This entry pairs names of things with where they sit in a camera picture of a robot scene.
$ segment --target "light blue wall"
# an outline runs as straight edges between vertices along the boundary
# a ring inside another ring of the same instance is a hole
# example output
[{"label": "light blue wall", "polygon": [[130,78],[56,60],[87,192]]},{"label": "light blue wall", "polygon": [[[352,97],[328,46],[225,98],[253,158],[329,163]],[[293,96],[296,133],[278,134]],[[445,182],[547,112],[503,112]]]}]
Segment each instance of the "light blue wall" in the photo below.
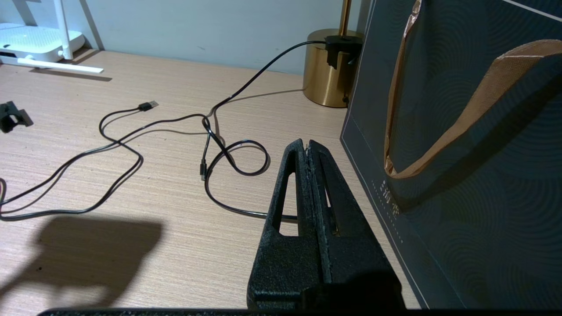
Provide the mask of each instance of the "light blue wall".
[{"label": "light blue wall", "polygon": [[[354,0],[349,29],[370,0]],[[317,29],[337,28],[342,0],[64,0],[69,29],[94,48],[259,68]],[[52,0],[0,0],[0,22],[57,27]],[[271,70],[302,74],[305,49]]]}]

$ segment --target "tan rope handle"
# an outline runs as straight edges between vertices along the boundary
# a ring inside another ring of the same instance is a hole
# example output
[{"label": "tan rope handle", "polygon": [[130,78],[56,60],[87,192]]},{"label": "tan rope handle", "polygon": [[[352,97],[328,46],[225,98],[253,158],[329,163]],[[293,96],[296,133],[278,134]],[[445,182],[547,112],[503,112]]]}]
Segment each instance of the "tan rope handle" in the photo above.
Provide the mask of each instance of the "tan rope handle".
[{"label": "tan rope handle", "polygon": [[539,60],[547,56],[562,54],[562,41],[543,39],[515,47],[496,58],[453,126],[446,130],[420,159],[403,171],[396,172],[389,156],[392,123],[398,100],[399,85],[402,82],[406,40],[418,18],[421,3],[422,0],[416,0],[412,14],[408,18],[388,94],[387,126],[384,136],[384,169],[387,175],[394,179],[410,178],[420,173],[435,159],[439,152],[466,133]]}]

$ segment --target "wood grain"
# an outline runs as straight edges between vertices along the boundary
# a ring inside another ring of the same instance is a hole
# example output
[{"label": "wood grain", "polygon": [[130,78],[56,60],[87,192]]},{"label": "wood grain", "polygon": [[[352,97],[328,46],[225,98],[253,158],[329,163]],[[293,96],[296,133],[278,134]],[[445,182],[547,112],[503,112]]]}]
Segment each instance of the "wood grain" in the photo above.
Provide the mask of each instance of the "wood grain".
[{"label": "wood grain", "polygon": [[[97,125],[106,113],[150,100],[160,104],[112,122],[106,131],[115,137],[154,120],[206,114],[255,73],[113,52],[86,51],[77,59],[104,67],[103,77],[0,65],[0,101],[14,101],[35,122],[0,136],[7,197],[42,182],[72,156],[105,145]],[[419,307],[338,139],[346,109],[310,102],[300,91],[301,80],[266,72],[218,111],[226,143],[262,143],[271,166],[265,174],[244,177],[221,161],[211,190],[229,205],[267,211],[285,146],[297,138],[322,143],[398,274],[406,305]],[[200,119],[189,119],[153,127],[129,142],[144,155],[142,168],[91,213],[0,223],[0,314],[96,305],[245,308],[263,220],[230,213],[207,198],[199,176],[203,132]],[[212,146],[208,157],[217,153]],[[262,154],[251,148],[233,155],[243,170],[263,163]],[[92,205],[135,160],[123,148],[88,156],[29,210]],[[285,212],[294,214],[295,207],[289,190]],[[296,226],[283,224],[282,232],[296,234]]]}]

